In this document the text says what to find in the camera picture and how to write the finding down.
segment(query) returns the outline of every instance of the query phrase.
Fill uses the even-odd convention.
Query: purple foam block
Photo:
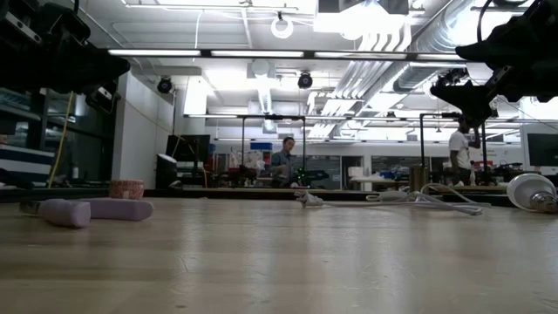
[[[149,201],[124,199],[83,199],[91,205],[91,218],[142,221],[151,217],[153,204]]]
[[[37,213],[47,222],[62,227],[85,228],[91,222],[91,207],[83,201],[43,201]]]

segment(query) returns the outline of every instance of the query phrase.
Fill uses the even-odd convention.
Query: blue shirt
[[[287,177],[284,178],[281,177],[281,174],[273,173],[273,181],[279,181],[282,184],[288,184],[295,180],[295,170],[293,168],[291,157],[292,155],[288,152],[285,152],[284,150],[271,156],[271,167],[278,167],[282,165],[287,166]]]

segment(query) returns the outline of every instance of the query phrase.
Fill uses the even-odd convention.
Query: white lamp
[[[518,208],[558,213],[555,185],[539,174],[522,174],[507,184],[507,197]]]

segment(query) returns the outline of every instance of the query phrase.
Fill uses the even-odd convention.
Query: security camera
[[[157,90],[160,93],[170,93],[173,90],[173,82],[171,82],[170,77],[162,77],[160,78],[159,83],[157,84]]]
[[[310,76],[310,73],[302,72],[300,74],[300,78],[298,79],[298,87],[300,89],[309,89],[309,88],[312,87],[313,82],[314,82],[314,80]]]

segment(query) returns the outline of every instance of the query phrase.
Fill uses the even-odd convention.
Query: pink cup
[[[141,200],[143,180],[112,180],[109,196],[117,199]]]

